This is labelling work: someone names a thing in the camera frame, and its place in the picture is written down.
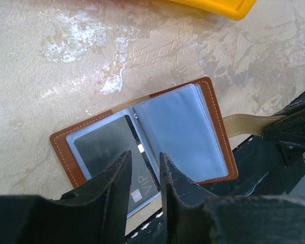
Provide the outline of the black VIP credit card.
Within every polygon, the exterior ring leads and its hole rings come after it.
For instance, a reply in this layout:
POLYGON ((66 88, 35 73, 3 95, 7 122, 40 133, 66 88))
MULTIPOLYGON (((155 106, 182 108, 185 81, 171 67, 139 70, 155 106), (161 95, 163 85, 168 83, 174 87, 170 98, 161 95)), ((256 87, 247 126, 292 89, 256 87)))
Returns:
POLYGON ((93 123, 70 134, 66 141, 87 180, 102 175, 119 160, 126 161, 129 172, 123 181, 129 191, 128 216, 158 196, 159 180, 129 114, 93 123))

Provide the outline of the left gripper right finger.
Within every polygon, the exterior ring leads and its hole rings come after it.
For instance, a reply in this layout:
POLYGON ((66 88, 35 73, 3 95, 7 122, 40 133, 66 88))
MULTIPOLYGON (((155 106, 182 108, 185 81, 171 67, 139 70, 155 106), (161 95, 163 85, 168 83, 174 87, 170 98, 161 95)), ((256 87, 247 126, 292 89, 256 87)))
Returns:
POLYGON ((164 152, 160 184, 166 243, 212 243, 215 225, 205 207, 215 194, 182 173, 164 152))

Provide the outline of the brown leather card holder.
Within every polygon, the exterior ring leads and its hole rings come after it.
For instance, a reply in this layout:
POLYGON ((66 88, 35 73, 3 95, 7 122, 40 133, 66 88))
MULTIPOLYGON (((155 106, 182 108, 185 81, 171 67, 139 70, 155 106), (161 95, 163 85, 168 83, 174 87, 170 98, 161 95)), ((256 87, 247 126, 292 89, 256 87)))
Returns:
POLYGON ((78 187, 87 179, 67 144, 67 136, 120 114, 129 114, 133 119, 156 174, 159 155, 166 153, 181 172, 201 185, 237 179, 229 139, 241 134, 261 135, 265 127, 281 119, 279 115, 222 117, 211 79, 196 79, 134 99, 53 133, 50 142, 72 186, 78 187))

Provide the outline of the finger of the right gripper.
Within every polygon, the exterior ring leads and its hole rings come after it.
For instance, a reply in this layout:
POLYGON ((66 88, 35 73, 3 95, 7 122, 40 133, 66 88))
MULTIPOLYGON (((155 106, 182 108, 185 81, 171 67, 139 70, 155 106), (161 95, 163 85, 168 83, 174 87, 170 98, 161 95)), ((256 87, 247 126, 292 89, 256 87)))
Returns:
POLYGON ((281 111, 279 121, 265 127, 262 139, 305 149, 305 97, 281 111))

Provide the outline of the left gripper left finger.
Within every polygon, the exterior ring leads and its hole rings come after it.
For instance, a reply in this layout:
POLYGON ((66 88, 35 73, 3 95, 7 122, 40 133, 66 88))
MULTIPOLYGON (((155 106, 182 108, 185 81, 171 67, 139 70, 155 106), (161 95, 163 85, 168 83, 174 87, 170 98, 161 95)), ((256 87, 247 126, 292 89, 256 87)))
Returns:
POLYGON ((126 161, 119 160, 56 200, 50 242, 124 243, 129 191, 123 180, 128 172, 126 161))

